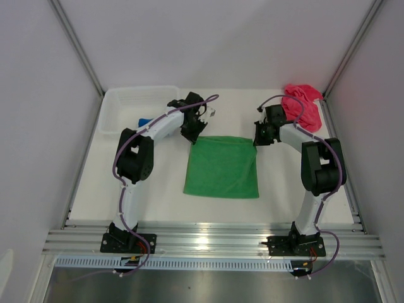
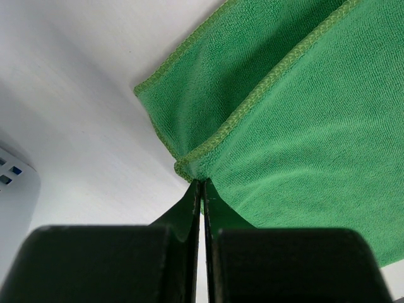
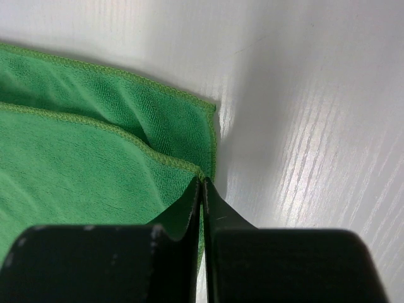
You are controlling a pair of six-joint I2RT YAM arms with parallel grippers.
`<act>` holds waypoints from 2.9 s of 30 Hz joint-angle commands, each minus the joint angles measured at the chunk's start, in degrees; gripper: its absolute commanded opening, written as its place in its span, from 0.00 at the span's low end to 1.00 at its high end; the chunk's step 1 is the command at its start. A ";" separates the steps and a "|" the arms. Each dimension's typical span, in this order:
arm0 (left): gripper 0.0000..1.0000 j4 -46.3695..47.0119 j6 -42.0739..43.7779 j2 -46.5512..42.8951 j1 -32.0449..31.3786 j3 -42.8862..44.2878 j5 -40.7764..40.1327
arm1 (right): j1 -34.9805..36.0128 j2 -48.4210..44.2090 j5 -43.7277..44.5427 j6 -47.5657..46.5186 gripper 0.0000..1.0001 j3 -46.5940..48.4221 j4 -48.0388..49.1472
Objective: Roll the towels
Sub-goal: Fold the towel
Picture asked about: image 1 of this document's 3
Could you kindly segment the green towel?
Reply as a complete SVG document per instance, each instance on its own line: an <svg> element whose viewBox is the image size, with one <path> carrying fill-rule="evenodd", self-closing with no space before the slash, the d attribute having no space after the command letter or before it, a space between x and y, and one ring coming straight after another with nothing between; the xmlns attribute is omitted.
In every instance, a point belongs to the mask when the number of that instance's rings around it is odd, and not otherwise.
<svg viewBox="0 0 404 303"><path fill-rule="evenodd" d="M225 199L259 198L257 149L249 138L200 136L190 149L183 193Z"/></svg>

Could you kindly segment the blue towel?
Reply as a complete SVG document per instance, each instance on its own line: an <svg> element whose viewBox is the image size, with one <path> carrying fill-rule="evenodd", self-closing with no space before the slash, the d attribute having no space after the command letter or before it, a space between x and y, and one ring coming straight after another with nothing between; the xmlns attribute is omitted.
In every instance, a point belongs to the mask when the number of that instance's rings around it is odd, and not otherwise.
<svg viewBox="0 0 404 303"><path fill-rule="evenodd" d="M142 128L144 126L149 125L149 123L152 122L153 119L146 119L146 118L140 118L138 119L138 127Z"/></svg>

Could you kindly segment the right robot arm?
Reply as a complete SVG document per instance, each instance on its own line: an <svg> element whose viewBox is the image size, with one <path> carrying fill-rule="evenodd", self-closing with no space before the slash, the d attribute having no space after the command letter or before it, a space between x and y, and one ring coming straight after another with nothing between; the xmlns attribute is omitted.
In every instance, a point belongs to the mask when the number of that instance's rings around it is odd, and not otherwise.
<svg viewBox="0 0 404 303"><path fill-rule="evenodd" d="M306 190L297 219L292 222L287 240L294 254L304 254L319 242L318 223L327 201L346 183L347 173L340 140L323 139L287 120L281 105L259 107L261 119L254 123L254 146L285 143L300 155L300 178Z"/></svg>

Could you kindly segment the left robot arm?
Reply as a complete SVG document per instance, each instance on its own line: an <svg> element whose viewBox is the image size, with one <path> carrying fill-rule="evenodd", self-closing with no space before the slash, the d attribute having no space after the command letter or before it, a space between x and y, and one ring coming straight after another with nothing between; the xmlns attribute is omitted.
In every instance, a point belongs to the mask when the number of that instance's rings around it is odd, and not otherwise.
<svg viewBox="0 0 404 303"><path fill-rule="evenodd" d="M115 155L112 173L121 183L117 215L109 226L108 236L125 253L137 245L137 207L144 181L149 178L154 166L154 149L160 140L179 130L191 144L195 144L215 109L208 103L218 95L203 99L194 92L180 100L170 101L165 112L135 130L122 131Z"/></svg>

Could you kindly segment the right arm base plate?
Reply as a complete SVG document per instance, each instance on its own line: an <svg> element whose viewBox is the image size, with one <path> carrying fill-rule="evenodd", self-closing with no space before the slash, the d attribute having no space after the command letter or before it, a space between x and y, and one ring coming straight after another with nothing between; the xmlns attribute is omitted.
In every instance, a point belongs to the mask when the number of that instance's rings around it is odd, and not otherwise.
<svg viewBox="0 0 404 303"><path fill-rule="evenodd" d="M267 237L261 244L268 248L270 256L326 256L324 241L319 234L297 238L273 235Z"/></svg>

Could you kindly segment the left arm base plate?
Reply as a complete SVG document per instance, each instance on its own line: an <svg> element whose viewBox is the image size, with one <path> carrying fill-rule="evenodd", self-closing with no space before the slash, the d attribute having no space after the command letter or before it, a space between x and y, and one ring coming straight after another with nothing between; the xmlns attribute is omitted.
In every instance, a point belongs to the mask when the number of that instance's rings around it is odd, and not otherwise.
<svg viewBox="0 0 404 303"><path fill-rule="evenodd" d="M101 253L116 254L147 254L147 246L144 241L134 235L125 236L122 241L116 239L109 233L102 237L100 245Z"/></svg>

